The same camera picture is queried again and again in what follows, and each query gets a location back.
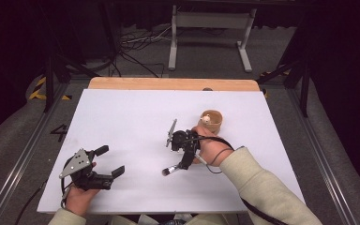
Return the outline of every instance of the brown cup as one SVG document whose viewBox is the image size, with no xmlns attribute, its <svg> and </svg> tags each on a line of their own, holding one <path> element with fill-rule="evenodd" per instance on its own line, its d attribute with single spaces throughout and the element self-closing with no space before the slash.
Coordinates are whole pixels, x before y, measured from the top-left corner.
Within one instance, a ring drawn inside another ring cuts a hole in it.
<svg viewBox="0 0 360 225">
<path fill-rule="evenodd" d="M 204 116 L 209 116 L 210 121 L 206 123 L 203 120 Z M 219 111 L 208 110 L 201 114 L 201 118 L 198 121 L 198 125 L 209 129 L 212 133 L 217 135 L 218 132 L 220 131 L 220 126 L 222 121 L 223 121 L 223 116 Z"/>
</svg>

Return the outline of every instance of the hand-held gripper device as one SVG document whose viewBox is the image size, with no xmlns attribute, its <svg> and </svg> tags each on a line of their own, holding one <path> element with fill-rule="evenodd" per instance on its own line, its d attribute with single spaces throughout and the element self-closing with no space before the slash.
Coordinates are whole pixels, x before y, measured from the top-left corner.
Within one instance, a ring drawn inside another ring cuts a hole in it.
<svg viewBox="0 0 360 225">
<path fill-rule="evenodd" d="M 125 172 L 125 166 L 111 172 L 111 175 L 101 175 L 93 171 L 93 159 L 108 152 L 108 145 L 96 150 L 85 151 L 82 148 L 67 160 L 64 170 L 60 173 L 62 189 L 64 191 L 64 178 L 71 176 L 72 182 L 77 188 L 87 189 L 111 189 L 113 180 Z"/>
<path fill-rule="evenodd" d="M 168 147 L 169 143 L 172 142 L 172 151 L 178 152 L 180 149 L 183 149 L 184 155 L 177 165 L 162 170 L 162 175 L 164 176 L 179 169 L 188 170 L 188 167 L 192 164 L 192 160 L 195 158 L 197 149 L 200 148 L 199 135 L 197 132 L 188 129 L 186 131 L 177 130 L 173 132 L 176 122 L 177 119 L 173 121 L 166 146 Z"/>
</svg>

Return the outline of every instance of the black curtain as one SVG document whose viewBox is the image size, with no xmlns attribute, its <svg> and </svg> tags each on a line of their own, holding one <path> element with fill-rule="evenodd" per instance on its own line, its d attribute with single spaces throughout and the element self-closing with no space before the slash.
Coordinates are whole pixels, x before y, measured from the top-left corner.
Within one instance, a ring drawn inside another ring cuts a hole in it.
<svg viewBox="0 0 360 225">
<path fill-rule="evenodd" d="M 360 175 L 360 1 L 324 3 L 330 10 L 306 16 L 280 64 L 307 61 L 320 101 Z"/>
<path fill-rule="evenodd" d="M 10 0 L 0 1 L 0 125 L 26 103 L 29 83 L 42 72 L 35 35 Z"/>
</svg>

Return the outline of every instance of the white table surface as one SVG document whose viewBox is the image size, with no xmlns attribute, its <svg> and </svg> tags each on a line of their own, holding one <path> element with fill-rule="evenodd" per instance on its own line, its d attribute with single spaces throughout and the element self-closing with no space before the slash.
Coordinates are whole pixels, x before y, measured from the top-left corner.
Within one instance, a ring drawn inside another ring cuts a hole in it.
<svg viewBox="0 0 360 225">
<path fill-rule="evenodd" d="M 89 213 L 245 211 L 227 177 L 210 173 L 202 164 L 161 174 L 183 156 L 165 147 L 173 120 L 177 119 L 174 131 L 191 129 L 205 110 L 222 113 L 220 137 L 234 148 L 246 146 L 265 169 L 304 201 L 262 92 L 85 89 L 37 210 L 54 213 L 60 207 L 58 176 L 67 159 L 80 148 L 109 145 L 109 152 L 95 157 L 94 171 L 111 174 L 122 165 L 126 171 L 113 181 L 111 190 L 99 192 Z"/>
</svg>

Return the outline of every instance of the beige sleeve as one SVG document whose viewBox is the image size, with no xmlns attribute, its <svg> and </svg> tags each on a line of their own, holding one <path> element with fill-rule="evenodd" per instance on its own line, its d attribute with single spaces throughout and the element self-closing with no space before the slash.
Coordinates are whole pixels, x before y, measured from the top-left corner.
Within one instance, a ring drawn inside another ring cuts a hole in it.
<svg viewBox="0 0 360 225">
<path fill-rule="evenodd" d="M 321 224 L 317 217 L 275 175 L 262 168 L 246 147 L 230 154 L 220 169 L 242 199 L 287 224 Z M 249 211 L 255 225 L 270 224 Z"/>
<path fill-rule="evenodd" d="M 60 208 L 54 214 L 54 217 L 49 222 L 49 225 L 84 225 L 86 224 L 86 219 L 80 217 L 76 214 L 73 214 L 65 209 Z"/>
</svg>

